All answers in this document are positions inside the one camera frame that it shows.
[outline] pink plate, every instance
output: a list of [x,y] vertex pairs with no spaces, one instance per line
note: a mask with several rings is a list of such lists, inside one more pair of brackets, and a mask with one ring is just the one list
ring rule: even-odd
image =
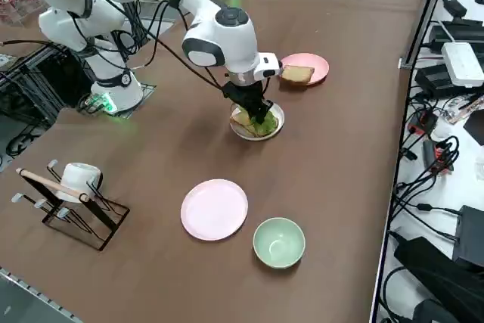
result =
[[242,226],[247,209],[242,188],[224,179],[211,179],[188,192],[181,205],[181,223],[196,238],[221,240]]
[[330,72],[330,65],[321,56],[313,53],[295,53],[282,59],[282,64],[290,66],[313,67],[315,72],[312,74],[311,81],[306,85],[314,85],[321,82]]

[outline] white cup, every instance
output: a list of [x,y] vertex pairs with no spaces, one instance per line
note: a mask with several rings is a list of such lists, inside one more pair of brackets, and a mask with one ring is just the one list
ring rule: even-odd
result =
[[[97,187],[100,177],[101,171],[96,166],[90,166],[89,164],[84,163],[69,163],[64,169],[60,184],[64,187],[73,189],[74,191],[85,193],[92,199],[94,197],[94,192],[86,182],[93,182],[93,185]],[[57,198],[67,202],[81,203],[80,200],[61,191],[58,191],[55,195]]]

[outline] light green bowl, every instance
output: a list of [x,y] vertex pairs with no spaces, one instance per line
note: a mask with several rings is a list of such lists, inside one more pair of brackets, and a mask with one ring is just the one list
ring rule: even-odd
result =
[[303,257],[306,239],[303,230],[290,219],[274,217],[259,225],[254,233],[257,257],[274,269],[285,269]]

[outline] brown table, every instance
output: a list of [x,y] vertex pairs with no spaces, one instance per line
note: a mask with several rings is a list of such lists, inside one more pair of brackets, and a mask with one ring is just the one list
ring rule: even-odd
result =
[[[367,321],[405,99],[396,67],[418,2],[243,0],[260,51],[315,52],[330,63],[325,83],[305,92],[273,80],[268,97],[286,123],[267,142],[238,138],[230,102],[164,51],[137,73],[158,88],[130,120],[62,112],[0,176],[0,265],[88,323]],[[180,51],[182,33],[163,38]],[[54,158],[99,166],[106,195],[131,207],[103,253],[9,202],[31,191],[17,167],[47,175]],[[179,210],[213,178],[238,183],[250,205],[234,237],[207,244],[186,234]],[[253,232],[273,216],[306,234],[295,269],[254,258]]]

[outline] white power adapter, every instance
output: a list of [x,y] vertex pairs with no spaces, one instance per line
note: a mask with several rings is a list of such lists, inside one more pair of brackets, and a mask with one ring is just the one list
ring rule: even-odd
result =
[[484,72],[469,43],[444,43],[442,56],[454,85],[463,87],[482,86],[484,83]]

